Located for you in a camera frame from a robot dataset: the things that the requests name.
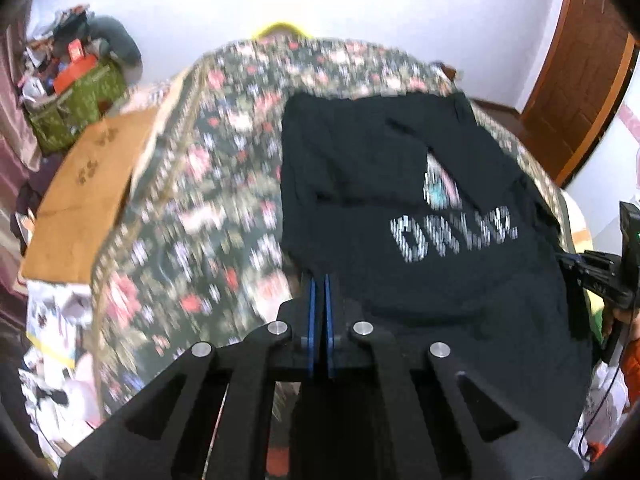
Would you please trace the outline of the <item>black elephant print t-shirt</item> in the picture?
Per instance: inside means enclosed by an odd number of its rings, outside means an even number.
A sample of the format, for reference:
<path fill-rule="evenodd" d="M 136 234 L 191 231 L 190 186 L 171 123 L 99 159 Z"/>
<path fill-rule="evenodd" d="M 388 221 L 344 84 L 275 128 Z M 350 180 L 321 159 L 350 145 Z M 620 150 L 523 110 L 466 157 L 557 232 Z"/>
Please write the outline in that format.
<path fill-rule="evenodd" d="M 402 351 L 443 342 L 572 451 L 591 373 L 586 297 L 556 258 L 558 219 L 465 96 L 293 94 L 281 195 L 282 249 L 318 287 L 317 368 L 330 276 Z M 329 396 L 329 378 L 303 385 L 294 479 L 332 479 Z"/>

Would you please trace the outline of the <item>dark clothes pile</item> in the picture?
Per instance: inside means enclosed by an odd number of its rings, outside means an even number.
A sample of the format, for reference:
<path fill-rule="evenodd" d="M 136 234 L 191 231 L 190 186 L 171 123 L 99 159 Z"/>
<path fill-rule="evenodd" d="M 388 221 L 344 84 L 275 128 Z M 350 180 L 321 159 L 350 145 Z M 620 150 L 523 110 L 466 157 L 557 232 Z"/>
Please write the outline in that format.
<path fill-rule="evenodd" d="M 44 193 L 51 182 L 52 174 L 47 172 L 43 167 L 38 172 L 31 172 L 27 180 L 23 183 L 17 193 L 15 202 L 15 208 L 13 214 L 10 217 L 11 232 L 21 243 L 21 246 L 25 246 L 25 239 L 21 234 L 21 229 L 18 226 L 17 214 L 27 216 L 31 211 L 33 214 L 37 213 L 38 207 L 43 199 Z"/>

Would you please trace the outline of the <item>white wardrobe panel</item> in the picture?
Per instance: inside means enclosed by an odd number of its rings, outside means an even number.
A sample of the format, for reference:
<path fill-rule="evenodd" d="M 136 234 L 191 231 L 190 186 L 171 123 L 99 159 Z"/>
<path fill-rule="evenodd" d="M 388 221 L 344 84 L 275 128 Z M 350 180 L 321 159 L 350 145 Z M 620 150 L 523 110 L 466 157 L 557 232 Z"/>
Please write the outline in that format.
<path fill-rule="evenodd" d="M 577 249 L 619 254 L 620 203 L 639 203 L 638 67 L 605 134 L 563 195 Z"/>

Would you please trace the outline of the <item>floral green bed cover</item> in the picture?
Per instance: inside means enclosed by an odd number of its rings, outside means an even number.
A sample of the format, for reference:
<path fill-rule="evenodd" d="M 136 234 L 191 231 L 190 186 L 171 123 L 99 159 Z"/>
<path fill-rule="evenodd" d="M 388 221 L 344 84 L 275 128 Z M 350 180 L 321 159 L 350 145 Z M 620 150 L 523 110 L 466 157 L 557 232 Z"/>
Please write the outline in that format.
<path fill-rule="evenodd" d="M 233 344 L 292 292 L 278 172 L 284 101 L 297 90 L 446 96 L 454 84 L 442 66 L 370 42 L 281 38 L 229 44 L 167 87 L 130 92 L 123 108 L 160 110 L 91 283 L 105 413 L 187 344 Z"/>

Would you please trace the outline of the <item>printed papers stack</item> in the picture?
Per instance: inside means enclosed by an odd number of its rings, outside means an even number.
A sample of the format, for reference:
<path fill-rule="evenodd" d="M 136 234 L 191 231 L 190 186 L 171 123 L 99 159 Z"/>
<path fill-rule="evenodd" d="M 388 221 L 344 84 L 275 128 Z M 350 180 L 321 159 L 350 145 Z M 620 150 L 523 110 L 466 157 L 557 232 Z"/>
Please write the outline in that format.
<path fill-rule="evenodd" d="M 87 285 L 27 281 L 25 335 L 18 370 L 26 413 L 54 466 L 101 423 L 93 362 L 82 345 L 92 321 Z"/>

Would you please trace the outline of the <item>brown wooden door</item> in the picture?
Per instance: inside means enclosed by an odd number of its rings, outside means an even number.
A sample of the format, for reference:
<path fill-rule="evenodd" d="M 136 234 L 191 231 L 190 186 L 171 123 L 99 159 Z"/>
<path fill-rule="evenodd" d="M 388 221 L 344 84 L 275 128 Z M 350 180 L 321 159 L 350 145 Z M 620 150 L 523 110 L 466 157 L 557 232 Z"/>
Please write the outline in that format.
<path fill-rule="evenodd" d="M 612 0 L 563 0 L 521 122 L 529 151 L 557 185 L 582 166 L 630 79 L 636 40 Z"/>

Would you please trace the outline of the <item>wooden lap desk board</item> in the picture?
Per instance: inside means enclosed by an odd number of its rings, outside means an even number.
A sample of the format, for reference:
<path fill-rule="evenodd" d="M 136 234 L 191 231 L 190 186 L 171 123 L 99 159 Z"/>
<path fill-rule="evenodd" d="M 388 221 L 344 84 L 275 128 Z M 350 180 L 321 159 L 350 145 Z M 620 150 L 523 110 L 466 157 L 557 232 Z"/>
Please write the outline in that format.
<path fill-rule="evenodd" d="M 21 268 L 23 278 L 90 282 L 94 260 L 122 209 L 156 114 L 151 107 L 85 128 L 38 207 Z"/>

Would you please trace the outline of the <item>striped maroon curtain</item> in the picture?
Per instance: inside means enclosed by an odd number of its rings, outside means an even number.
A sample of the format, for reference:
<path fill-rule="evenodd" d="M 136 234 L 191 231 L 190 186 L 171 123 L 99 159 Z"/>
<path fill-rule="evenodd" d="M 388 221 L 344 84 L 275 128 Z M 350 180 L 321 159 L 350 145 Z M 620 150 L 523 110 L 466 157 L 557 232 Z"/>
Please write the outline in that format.
<path fill-rule="evenodd" d="M 18 191 L 41 159 L 16 86 L 23 75 L 25 32 L 25 15 L 1 25 L 1 287 L 14 297 L 21 297 L 14 285 L 22 256 L 11 219 Z"/>

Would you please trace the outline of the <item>green storage bag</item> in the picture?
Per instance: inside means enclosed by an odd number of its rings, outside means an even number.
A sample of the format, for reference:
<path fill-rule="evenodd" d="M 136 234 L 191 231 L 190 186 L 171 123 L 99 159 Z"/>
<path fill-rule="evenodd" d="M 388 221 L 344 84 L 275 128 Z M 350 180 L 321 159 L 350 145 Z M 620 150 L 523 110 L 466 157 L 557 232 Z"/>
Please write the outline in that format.
<path fill-rule="evenodd" d="M 70 148 L 88 125 L 97 122 L 126 92 L 115 61 L 100 61 L 59 96 L 27 105 L 26 114 L 43 156 Z"/>

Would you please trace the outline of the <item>grey plush toy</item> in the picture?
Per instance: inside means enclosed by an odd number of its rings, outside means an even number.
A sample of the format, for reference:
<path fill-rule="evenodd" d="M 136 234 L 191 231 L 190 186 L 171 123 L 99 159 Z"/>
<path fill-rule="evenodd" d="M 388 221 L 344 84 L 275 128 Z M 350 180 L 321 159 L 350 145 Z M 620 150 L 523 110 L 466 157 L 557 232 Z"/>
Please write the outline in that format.
<path fill-rule="evenodd" d="M 91 43 L 99 56 L 114 55 L 127 66 L 141 63 L 141 52 L 125 26 L 111 16 L 93 16 L 88 21 Z"/>

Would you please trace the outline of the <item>orange box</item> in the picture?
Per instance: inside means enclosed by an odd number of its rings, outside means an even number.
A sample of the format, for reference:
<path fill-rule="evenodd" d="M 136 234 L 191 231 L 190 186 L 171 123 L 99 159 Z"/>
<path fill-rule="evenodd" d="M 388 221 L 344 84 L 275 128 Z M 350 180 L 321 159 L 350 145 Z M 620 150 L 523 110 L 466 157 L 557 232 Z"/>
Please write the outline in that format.
<path fill-rule="evenodd" d="M 93 70 L 97 65 L 98 59 L 92 54 L 88 54 L 84 58 L 78 58 L 78 60 L 71 62 L 69 66 L 58 73 L 58 76 L 56 76 L 53 81 L 55 93 L 63 93 L 77 79 L 85 76 L 86 73 L 89 73 L 90 70 Z"/>

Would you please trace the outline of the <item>yellow headboard cushion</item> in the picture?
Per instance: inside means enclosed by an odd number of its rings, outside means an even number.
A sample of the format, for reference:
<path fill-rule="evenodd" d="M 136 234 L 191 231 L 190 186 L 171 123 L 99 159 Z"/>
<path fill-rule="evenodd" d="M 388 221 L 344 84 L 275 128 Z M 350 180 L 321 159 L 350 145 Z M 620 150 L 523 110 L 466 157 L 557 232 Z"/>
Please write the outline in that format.
<path fill-rule="evenodd" d="M 310 38 L 310 35 L 294 24 L 287 22 L 277 22 L 272 23 L 261 30 L 258 30 L 258 32 L 255 32 L 252 36 L 252 39 L 255 41 L 260 41 L 273 37 L 296 37 L 308 39 Z"/>

